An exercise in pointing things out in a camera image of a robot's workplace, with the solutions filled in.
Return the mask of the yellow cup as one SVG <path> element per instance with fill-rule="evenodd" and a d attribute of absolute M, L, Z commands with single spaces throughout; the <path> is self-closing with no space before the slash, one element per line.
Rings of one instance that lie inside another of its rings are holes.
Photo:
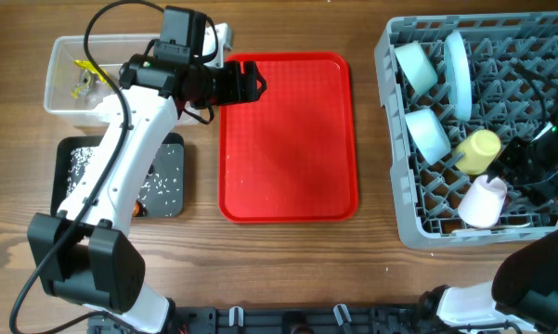
<path fill-rule="evenodd" d="M 500 138 L 487 129 L 471 133 L 454 150 L 461 154 L 455 166 L 461 172 L 477 175 L 483 173 L 501 150 Z"/>

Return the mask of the pink cup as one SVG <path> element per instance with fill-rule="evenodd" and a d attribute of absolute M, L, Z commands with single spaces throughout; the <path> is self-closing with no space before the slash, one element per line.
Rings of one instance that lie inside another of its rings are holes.
<path fill-rule="evenodd" d="M 475 228 L 490 228 L 499 218 L 507 195 L 506 184 L 498 177 L 478 176 L 457 208 L 464 223 Z"/>

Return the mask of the light blue bowl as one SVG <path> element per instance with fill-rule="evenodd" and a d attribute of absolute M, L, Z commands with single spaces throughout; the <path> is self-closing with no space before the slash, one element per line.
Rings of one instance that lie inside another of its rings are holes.
<path fill-rule="evenodd" d="M 438 163 L 451 151 L 448 136 L 431 109 L 412 111 L 405 120 L 417 149 L 430 165 Z"/>

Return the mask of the light blue plate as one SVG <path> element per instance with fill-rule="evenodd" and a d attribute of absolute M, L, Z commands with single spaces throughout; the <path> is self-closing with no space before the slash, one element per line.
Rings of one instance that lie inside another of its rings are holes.
<path fill-rule="evenodd" d="M 445 78 L 449 84 L 448 101 L 454 117 L 468 122 L 472 117 L 472 86 L 467 53 L 459 31 L 453 31 L 444 43 Z"/>

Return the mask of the white rice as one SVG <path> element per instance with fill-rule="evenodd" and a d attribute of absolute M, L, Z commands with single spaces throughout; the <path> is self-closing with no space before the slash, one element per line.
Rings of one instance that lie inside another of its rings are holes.
<path fill-rule="evenodd" d="M 68 154 L 69 167 L 66 181 L 59 181 L 53 194 L 51 212 L 80 184 L 97 146 L 72 148 Z M 137 218 L 164 218 L 177 216 L 184 206 L 184 146 L 180 143 L 163 144 L 145 176 L 136 200 L 144 208 Z"/>

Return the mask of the yellow foil wrapper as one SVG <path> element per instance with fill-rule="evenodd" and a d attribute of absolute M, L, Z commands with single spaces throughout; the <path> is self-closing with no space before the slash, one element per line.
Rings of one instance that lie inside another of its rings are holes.
<path fill-rule="evenodd" d="M 87 96 L 97 87 L 97 82 L 106 83 L 104 77 L 88 60 L 74 60 L 74 64 L 81 69 L 78 83 L 71 89 L 71 96 L 78 99 Z"/>

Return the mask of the orange carrot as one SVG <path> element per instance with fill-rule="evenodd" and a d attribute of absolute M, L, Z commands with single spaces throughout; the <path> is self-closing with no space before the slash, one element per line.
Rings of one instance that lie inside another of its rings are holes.
<path fill-rule="evenodd" d="M 142 217 L 144 215 L 143 205 L 137 200 L 133 208 L 134 217 Z"/>

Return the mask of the green bowl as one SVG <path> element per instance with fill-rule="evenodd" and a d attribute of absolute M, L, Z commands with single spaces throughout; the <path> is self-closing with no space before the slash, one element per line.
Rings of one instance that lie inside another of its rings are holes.
<path fill-rule="evenodd" d="M 418 42 L 394 49 L 397 62 L 418 96 L 426 95 L 437 83 L 437 74 L 431 61 Z"/>

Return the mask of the white plastic spoon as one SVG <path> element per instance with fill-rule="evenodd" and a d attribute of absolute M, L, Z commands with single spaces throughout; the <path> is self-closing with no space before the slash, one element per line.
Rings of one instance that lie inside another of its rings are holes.
<path fill-rule="evenodd" d="M 467 233 L 467 232 L 480 232 L 480 231 L 498 231 L 498 230 L 505 230 L 505 229 L 519 229 L 519 228 L 527 228 L 534 226 L 533 223 L 525 223 L 521 225 L 493 225 L 491 227 L 474 227 L 469 226 L 468 228 L 462 229 L 455 229 L 451 232 L 451 234 L 460 234 L 460 233 Z"/>

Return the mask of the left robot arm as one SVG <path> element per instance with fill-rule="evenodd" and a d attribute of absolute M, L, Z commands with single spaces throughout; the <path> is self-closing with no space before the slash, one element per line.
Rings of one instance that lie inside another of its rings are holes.
<path fill-rule="evenodd" d="M 108 79 L 110 116 L 88 170 L 54 215 L 38 213 L 27 238 L 36 263 L 32 282 L 45 293 L 84 305 L 134 333 L 173 333 L 175 304 L 144 280 L 145 261 L 128 238 L 133 209 L 162 141 L 183 115 L 257 101 L 266 81 L 254 62 L 210 53 L 213 20 L 191 9 L 162 9 L 162 31 Z"/>

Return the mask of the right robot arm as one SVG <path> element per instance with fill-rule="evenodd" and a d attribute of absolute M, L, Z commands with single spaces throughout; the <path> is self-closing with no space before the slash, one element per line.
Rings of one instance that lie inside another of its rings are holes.
<path fill-rule="evenodd" d="M 558 228 L 510 255 L 492 281 L 436 291 L 417 308 L 417 333 L 558 333 Z"/>

